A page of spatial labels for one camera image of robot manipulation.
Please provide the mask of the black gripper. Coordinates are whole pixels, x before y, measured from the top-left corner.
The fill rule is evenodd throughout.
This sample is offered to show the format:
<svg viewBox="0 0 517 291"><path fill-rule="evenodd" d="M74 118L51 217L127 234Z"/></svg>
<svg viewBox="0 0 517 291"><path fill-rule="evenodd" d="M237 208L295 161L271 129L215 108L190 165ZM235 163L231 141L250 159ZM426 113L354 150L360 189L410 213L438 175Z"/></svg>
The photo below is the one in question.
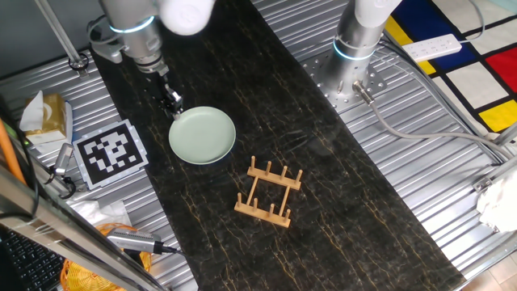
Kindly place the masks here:
<svg viewBox="0 0 517 291"><path fill-rule="evenodd" d="M183 97L170 87L166 74L158 75L158 88L162 95L162 110L167 116L173 114L174 120L178 120L183 112Z"/></svg>

